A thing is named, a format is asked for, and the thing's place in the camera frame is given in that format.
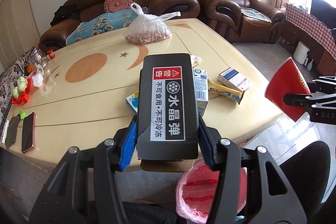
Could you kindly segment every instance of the trash can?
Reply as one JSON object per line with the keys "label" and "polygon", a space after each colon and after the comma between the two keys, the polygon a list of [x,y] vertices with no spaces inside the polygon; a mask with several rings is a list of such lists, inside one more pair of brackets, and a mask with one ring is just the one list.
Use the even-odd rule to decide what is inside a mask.
{"label": "trash can", "polygon": [[[212,172],[203,159],[195,162],[193,169],[183,173],[176,186],[176,213],[199,224],[207,222],[216,192],[219,171]],[[240,190],[237,206],[239,213],[246,205],[247,170],[241,168]]]}
{"label": "trash can", "polygon": [[307,65],[307,61],[308,61],[308,52],[309,52],[309,48],[303,44],[301,41],[299,41],[295,52],[293,54],[293,57],[295,59],[296,62],[298,62],[301,65]]}

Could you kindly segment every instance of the bag of nuts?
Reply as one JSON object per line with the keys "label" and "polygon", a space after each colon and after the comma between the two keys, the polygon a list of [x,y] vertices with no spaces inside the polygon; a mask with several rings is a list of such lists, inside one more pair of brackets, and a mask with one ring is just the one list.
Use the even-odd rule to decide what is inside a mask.
{"label": "bag of nuts", "polygon": [[171,37],[172,33],[164,21],[175,16],[181,16],[180,12],[173,12],[159,17],[146,15],[143,13],[140,5],[136,3],[131,4],[131,9],[138,16],[127,27],[124,38],[133,44],[148,44]]}

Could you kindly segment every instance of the red cup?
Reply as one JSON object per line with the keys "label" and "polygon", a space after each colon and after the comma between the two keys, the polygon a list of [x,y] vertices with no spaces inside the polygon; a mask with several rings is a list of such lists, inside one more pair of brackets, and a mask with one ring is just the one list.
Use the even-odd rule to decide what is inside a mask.
{"label": "red cup", "polygon": [[49,55],[50,59],[53,59],[55,57],[54,51],[52,49],[48,50],[47,54]]}
{"label": "red cup", "polygon": [[266,88],[265,97],[296,122],[306,111],[303,107],[286,105],[283,99],[286,93],[311,94],[291,57],[283,62],[273,75]]}

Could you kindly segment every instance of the cream table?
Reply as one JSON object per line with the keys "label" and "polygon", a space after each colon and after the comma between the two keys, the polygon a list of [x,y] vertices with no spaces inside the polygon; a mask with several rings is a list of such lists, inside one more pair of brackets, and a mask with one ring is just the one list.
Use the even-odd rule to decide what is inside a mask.
{"label": "cream table", "polygon": [[[87,149],[113,137],[134,115],[125,98],[138,90],[142,61],[149,54],[187,52],[202,58],[196,67],[208,70],[212,81],[230,66],[251,80],[240,105],[216,93],[209,95],[203,118],[222,137],[241,142],[283,116],[264,97],[266,78],[216,32],[197,19],[169,20],[167,25],[173,37],[153,44],[130,44],[123,38],[125,29],[119,29],[56,51],[45,69],[43,86],[33,88],[23,105],[27,114],[36,113],[35,149],[21,153],[21,121],[10,152],[52,169],[69,147]],[[7,119],[21,107],[13,105]],[[128,170],[139,166],[135,151]]]}

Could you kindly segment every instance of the yellow packet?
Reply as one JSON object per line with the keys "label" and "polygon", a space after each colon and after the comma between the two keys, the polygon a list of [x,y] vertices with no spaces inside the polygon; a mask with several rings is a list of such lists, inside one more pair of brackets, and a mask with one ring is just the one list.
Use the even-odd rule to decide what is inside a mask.
{"label": "yellow packet", "polygon": [[209,86],[209,91],[213,91],[226,98],[234,100],[235,102],[238,103],[238,105],[240,104],[243,98],[244,92],[245,92],[245,91],[238,91],[238,90],[230,89],[226,86],[216,84],[213,81],[210,81],[209,79],[208,79],[208,86]]}

